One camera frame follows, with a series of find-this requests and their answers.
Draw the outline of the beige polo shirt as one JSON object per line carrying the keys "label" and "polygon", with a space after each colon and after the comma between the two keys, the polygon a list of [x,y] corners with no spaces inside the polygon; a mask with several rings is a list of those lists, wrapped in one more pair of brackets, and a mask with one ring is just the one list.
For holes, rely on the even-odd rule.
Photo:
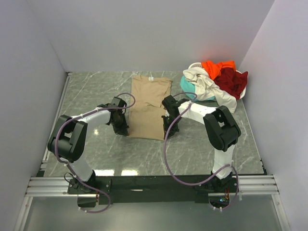
{"label": "beige polo shirt", "polygon": [[146,77],[136,75],[132,78],[131,94],[136,100],[128,112],[128,136],[160,140],[164,139],[162,116],[166,110],[162,105],[171,93],[172,81],[167,77]]}

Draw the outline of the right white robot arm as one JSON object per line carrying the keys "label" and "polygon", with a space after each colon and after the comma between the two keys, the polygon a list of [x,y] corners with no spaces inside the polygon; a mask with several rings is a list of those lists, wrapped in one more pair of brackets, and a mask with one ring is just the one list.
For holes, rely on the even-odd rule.
{"label": "right white robot arm", "polygon": [[162,101],[167,110],[167,115],[162,116],[164,124],[164,160],[171,176],[180,182],[172,173],[167,163],[167,140],[179,131],[178,122],[182,118],[188,118],[205,126],[210,144],[214,147],[214,165],[209,179],[213,190],[222,192],[228,186],[227,178],[231,177],[232,156],[241,130],[226,106],[208,107],[192,102],[188,99],[177,101],[169,95]]}

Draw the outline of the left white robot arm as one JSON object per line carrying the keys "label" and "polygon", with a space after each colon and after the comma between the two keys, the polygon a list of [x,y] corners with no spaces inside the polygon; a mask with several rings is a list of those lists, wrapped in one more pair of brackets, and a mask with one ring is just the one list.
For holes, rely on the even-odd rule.
{"label": "left white robot arm", "polygon": [[128,135],[128,125],[125,112],[127,103],[114,97],[108,104],[101,104],[94,110],[77,116],[62,115],[57,119],[49,138],[47,148],[58,160],[79,177],[79,188],[84,193],[96,189],[95,172],[83,156],[86,139],[100,125],[112,125],[115,134]]}

